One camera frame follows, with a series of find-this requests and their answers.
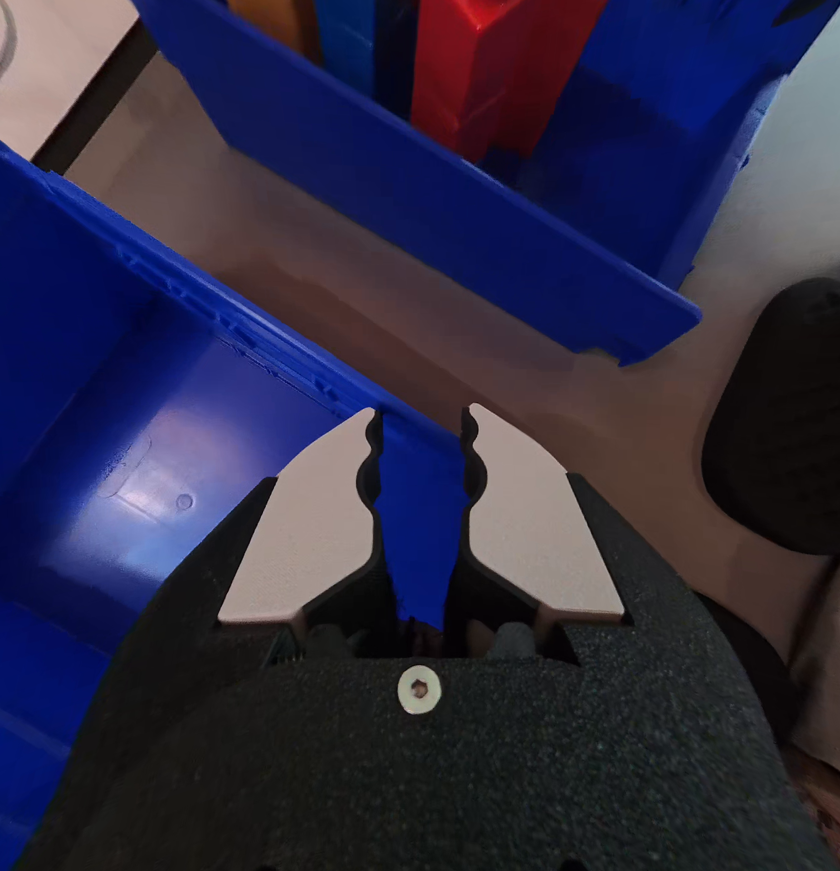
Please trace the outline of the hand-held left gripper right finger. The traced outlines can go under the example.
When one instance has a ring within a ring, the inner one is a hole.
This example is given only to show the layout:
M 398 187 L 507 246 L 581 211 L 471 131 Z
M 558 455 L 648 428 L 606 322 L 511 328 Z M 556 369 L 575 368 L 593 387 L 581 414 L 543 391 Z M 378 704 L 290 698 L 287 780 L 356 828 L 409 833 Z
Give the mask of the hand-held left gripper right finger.
M 469 622 L 535 634 L 560 621 L 619 624 L 625 606 L 566 468 L 479 403 L 462 412 L 468 503 L 446 598 L 446 634 Z

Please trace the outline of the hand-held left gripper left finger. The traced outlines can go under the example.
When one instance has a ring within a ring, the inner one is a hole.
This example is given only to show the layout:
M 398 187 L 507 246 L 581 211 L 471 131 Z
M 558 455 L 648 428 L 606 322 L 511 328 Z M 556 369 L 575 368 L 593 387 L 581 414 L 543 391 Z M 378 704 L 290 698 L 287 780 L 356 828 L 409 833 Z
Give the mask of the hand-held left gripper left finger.
M 289 627 L 306 645 L 336 626 L 357 655 L 397 654 L 397 604 L 386 563 L 382 414 L 362 408 L 283 467 L 220 610 L 226 627 Z

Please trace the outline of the black cushion pad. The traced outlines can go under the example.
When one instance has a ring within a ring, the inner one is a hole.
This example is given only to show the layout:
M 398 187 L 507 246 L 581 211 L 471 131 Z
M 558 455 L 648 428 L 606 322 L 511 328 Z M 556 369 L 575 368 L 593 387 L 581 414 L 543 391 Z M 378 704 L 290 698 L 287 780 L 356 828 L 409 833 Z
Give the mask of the black cushion pad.
M 802 280 L 764 307 L 710 419 L 701 472 L 743 527 L 840 555 L 840 279 Z

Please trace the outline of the red mega block tower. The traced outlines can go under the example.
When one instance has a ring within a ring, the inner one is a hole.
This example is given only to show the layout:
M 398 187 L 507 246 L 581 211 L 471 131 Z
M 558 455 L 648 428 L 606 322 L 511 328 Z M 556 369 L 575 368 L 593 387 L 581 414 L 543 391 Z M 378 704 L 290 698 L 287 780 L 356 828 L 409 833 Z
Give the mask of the red mega block tower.
M 529 158 L 606 1 L 423 1 L 410 123 L 478 163 Z

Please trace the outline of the blue plastic bin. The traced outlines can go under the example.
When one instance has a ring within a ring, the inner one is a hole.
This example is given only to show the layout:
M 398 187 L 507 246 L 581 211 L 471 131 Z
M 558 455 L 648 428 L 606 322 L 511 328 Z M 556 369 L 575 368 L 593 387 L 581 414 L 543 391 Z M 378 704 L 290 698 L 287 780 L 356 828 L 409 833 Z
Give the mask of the blue plastic bin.
M 607 2 L 529 158 L 471 163 L 226 2 L 134 2 L 218 133 L 574 352 L 697 327 L 679 293 L 781 84 L 840 2 Z
M 440 627 L 457 437 L 0 140 L 0 869 L 166 577 L 365 407 L 401 616 Z

